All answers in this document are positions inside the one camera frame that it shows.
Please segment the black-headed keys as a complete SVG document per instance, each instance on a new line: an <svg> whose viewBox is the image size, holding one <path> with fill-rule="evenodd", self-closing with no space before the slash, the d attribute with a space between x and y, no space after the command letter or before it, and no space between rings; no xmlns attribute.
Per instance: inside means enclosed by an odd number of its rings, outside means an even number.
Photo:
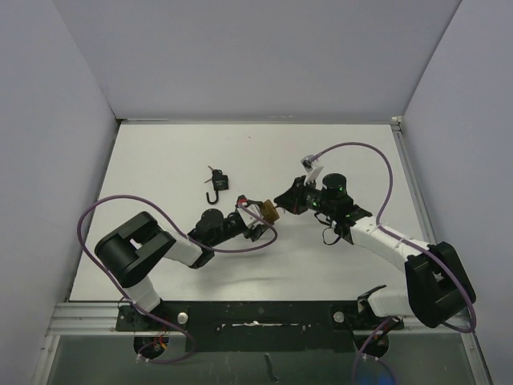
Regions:
<svg viewBox="0 0 513 385"><path fill-rule="evenodd" d="M207 184L208 182L216 183L224 174L220 169L213 168L212 166L208 166L208 169L211 172L211 176L204 182Z"/></svg>

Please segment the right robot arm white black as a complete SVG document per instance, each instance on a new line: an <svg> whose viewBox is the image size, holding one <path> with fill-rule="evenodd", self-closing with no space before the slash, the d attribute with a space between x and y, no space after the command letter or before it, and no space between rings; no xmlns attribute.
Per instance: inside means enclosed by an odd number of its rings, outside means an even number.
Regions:
<svg viewBox="0 0 513 385"><path fill-rule="evenodd" d="M374 328L385 317L415 316L435 328L474 305L475 291L452 245L415 240L378 224L349 196L343 175L325 176L321 188L299 176L274 202L294 215L312 211L339 239L369 250L405 275L405 289L379 286L358 299L363 326Z"/></svg>

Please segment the brass padlock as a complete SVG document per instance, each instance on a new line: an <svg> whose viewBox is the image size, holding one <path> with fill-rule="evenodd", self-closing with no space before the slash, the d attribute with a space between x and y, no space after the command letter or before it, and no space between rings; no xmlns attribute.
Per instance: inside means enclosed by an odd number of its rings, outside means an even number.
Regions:
<svg viewBox="0 0 513 385"><path fill-rule="evenodd" d="M271 200L263 201L259 204L259 209L261 212L261 216L267 221L269 224L274 224L279 218L280 215Z"/></svg>

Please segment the black padlock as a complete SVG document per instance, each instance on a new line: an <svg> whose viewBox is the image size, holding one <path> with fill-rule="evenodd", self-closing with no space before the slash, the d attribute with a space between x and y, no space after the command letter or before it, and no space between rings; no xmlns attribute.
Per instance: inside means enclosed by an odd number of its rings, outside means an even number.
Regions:
<svg viewBox="0 0 513 385"><path fill-rule="evenodd" d="M225 191L225 190L229 189L229 178L228 178L228 176L224 174L215 184L212 183L212 187L213 187L213 191L215 193L215 199L214 200L211 199L211 197L209 195L209 192L206 192L205 195L206 195L207 202L210 205L215 205L219 201L219 193L220 193L220 191Z"/></svg>

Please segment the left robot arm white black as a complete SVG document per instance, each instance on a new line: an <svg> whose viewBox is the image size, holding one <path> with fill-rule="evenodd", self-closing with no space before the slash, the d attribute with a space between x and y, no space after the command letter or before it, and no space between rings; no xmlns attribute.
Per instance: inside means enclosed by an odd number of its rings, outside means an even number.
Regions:
<svg viewBox="0 0 513 385"><path fill-rule="evenodd" d="M208 209L186 237L163 229L150 213L143 211L97 243L96 256L137 305L134 318L144 329L155 329L164 316L161 298L149 278L161 259L197 270L213 259L213 248L234 237L258 240L268 227L255 216L269 224L278 218L270 201L249 201L240 196L238 203L248 210L237 208L225 216L218 209Z"/></svg>

